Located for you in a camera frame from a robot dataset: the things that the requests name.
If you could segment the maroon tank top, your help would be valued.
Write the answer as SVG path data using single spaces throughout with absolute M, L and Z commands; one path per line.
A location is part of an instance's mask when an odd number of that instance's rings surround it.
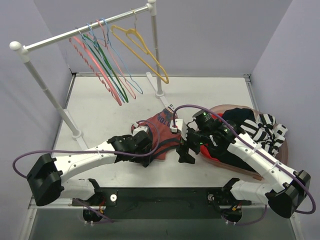
M 161 112 L 147 119 L 148 122 L 141 122 L 140 126 L 148 126 L 148 134 L 152 138 L 153 149 L 157 144 L 157 150 L 150 156 L 153 160 L 165 160 L 167 152 L 176 150 L 180 143 L 181 136 L 171 132 L 170 124 L 173 120 L 173 111 L 164 108 Z

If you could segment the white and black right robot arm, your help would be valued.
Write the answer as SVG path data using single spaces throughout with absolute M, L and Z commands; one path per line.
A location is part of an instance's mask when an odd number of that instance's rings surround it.
M 180 163 L 194 164 L 190 155 L 207 147 L 214 158 L 230 153 L 249 165 L 265 183 L 253 183 L 232 178 L 222 190 L 221 197 L 227 204 L 235 201 L 251 201 L 268 205 L 279 216 L 289 219 L 309 195 L 311 176 L 305 170 L 297 171 L 278 161 L 254 141 L 249 134 L 234 123 L 221 117 L 213 119 L 209 112 L 198 111 L 193 115 L 197 129 L 188 127 L 181 118 L 170 123 L 172 133 L 180 133 L 177 149 Z

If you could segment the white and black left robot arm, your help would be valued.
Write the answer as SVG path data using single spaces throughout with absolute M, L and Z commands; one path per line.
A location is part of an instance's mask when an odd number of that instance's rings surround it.
M 41 155 L 27 174 L 27 181 L 38 207 L 49 205 L 59 198 L 79 199 L 91 206 L 104 198 L 102 188 L 93 178 L 75 179 L 74 176 L 93 168 L 130 161 L 147 166 L 153 139 L 144 130 L 132 135 L 114 136 L 87 149 L 82 154 L 51 157 Z

